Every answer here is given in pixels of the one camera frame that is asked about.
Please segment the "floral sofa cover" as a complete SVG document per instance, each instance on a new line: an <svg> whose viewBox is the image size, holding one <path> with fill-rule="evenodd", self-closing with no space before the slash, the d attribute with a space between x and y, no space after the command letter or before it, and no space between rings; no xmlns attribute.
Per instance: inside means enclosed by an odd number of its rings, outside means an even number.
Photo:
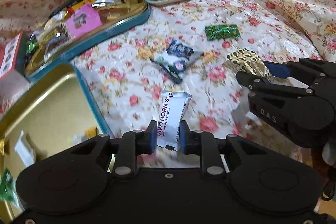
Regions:
<svg viewBox="0 0 336 224"><path fill-rule="evenodd" d="M1 0L1 40L33 30L66 0ZM158 118L161 92L184 91L192 129L236 134L311 164L300 148L248 114L227 56L239 49L282 63L335 61L335 0L192 0L152 7L148 21L72 60L115 136Z"/></svg>

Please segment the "white hawthorn strip packet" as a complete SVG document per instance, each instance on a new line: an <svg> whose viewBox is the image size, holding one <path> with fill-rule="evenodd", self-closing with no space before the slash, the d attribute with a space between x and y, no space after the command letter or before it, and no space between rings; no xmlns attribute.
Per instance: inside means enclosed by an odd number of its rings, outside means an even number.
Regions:
<svg viewBox="0 0 336 224"><path fill-rule="evenodd" d="M157 145L164 149L179 150L179 123L192 95L185 92L161 92L162 104L157 121Z"/></svg>

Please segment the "empty gold teal tin tray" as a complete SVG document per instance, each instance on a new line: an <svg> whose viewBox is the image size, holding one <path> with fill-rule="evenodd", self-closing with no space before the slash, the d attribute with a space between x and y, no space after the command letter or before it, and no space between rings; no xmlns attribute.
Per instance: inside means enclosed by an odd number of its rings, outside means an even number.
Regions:
<svg viewBox="0 0 336 224"><path fill-rule="evenodd" d="M77 145L70 139L97 127L97 135ZM25 167L14 146L21 131L35 151ZM1 119L1 174L15 180L18 206L1 202L1 217L10 222L74 223L99 205L108 185L113 133L81 72L60 64L33 84Z"/></svg>

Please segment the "green Swiss mint candy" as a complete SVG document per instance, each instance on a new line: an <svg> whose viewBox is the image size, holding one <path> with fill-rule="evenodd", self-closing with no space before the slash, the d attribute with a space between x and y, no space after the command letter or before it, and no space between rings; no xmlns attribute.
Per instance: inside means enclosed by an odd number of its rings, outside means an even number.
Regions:
<svg viewBox="0 0 336 224"><path fill-rule="evenodd" d="M240 31L236 24L205 26L205 33L209 41L240 37Z"/></svg>

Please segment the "gold black heart packet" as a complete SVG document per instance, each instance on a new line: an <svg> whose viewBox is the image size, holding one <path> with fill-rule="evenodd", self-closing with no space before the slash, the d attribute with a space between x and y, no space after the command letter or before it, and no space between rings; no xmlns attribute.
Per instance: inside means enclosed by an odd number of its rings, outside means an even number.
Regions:
<svg viewBox="0 0 336 224"><path fill-rule="evenodd" d="M227 59L239 71L244 71L252 75L264 77L268 80L272 78L270 70L265 66L264 61L260 59L255 51L246 48L240 48L227 55Z"/></svg>

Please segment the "green tea snack packet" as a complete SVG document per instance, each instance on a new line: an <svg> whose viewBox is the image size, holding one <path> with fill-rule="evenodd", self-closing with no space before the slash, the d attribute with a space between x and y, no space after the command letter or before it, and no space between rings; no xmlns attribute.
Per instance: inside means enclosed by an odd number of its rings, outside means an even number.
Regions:
<svg viewBox="0 0 336 224"><path fill-rule="evenodd" d="M7 168L3 171L1 177L0 198L1 201L12 202L14 204L17 202L15 180Z"/></svg>

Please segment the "white plain snack packet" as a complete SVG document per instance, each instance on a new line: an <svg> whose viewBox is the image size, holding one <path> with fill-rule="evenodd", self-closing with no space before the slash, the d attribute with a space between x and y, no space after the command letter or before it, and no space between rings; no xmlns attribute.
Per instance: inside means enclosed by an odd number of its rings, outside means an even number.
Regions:
<svg viewBox="0 0 336 224"><path fill-rule="evenodd" d="M35 151L27 141L26 134L23 130L14 146L14 151L18 154L25 167L29 167L35 163Z"/></svg>

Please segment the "purple foil candies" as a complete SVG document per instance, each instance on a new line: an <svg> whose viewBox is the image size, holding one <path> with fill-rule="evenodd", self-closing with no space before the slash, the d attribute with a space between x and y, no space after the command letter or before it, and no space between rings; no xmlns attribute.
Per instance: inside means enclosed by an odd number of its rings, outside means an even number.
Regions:
<svg viewBox="0 0 336 224"><path fill-rule="evenodd" d="M26 55L33 55L39 47L36 34L32 33L26 44Z"/></svg>

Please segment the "blue white blueberry packet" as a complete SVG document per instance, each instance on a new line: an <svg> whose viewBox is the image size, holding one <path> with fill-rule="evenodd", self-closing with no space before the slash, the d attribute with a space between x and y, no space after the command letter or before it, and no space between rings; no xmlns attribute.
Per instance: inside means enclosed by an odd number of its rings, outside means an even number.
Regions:
<svg viewBox="0 0 336 224"><path fill-rule="evenodd" d="M175 84L181 84L187 68L203 54L204 52L197 48L173 40L165 50L155 53L150 61L159 65Z"/></svg>

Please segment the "yellow silver snack packet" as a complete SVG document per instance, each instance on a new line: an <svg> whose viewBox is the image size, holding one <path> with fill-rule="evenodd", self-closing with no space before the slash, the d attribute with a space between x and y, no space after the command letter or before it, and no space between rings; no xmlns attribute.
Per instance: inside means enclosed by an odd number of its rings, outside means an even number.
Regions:
<svg viewBox="0 0 336 224"><path fill-rule="evenodd" d="M97 135L97 127L92 126L89 129L86 129L83 132L80 132L78 134L75 134L71 139L70 142L72 145L77 145L81 142L84 142L90 138L93 138Z"/></svg>

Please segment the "pink snack packet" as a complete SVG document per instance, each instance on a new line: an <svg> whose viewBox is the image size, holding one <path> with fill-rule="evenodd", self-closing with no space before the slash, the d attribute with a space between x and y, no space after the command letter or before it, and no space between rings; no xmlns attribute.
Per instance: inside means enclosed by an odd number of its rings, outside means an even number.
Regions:
<svg viewBox="0 0 336 224"><path fill-rule="evenodd" d="M90 31L102 26L98 11L86 3L78 8L65 22L67 30L73 39L78 39Z"/></svg>

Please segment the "snack-filled teal tin tray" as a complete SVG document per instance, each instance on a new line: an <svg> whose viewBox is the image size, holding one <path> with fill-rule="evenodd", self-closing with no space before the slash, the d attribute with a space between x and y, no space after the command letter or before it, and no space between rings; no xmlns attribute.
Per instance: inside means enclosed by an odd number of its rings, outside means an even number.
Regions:
<svg viewBox="0 0 336 224"><path fill-rule="evenodd" d="M57 65L72 60L93 46L145 23L150 6L145 0L136 3L86 3L65 22L36 35L38 49L25 69L31 82L41 79Z"/></svg>

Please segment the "red pink snack box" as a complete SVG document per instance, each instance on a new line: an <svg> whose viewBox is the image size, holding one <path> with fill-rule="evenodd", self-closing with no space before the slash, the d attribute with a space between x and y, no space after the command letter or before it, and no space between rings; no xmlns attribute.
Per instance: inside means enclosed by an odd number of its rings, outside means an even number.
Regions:
<svg viewBox="0 0 336 224"><path fill-rule="evenodd" d="M25 77L28 36L21 31L8 42L1 43L1 115L29 86Z"/></svg>

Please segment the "gold foil candy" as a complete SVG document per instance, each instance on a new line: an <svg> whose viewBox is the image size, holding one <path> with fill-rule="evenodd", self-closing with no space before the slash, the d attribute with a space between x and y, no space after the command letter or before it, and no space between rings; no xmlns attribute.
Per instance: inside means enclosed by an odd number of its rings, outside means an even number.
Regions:
<svg viewBox="0 0 336 224"><path fill-rule="evenodd" d="M5 139L1 139L0 140L0 153L1 153L1 155L5 154L5 146L6 146Z"/></svg>

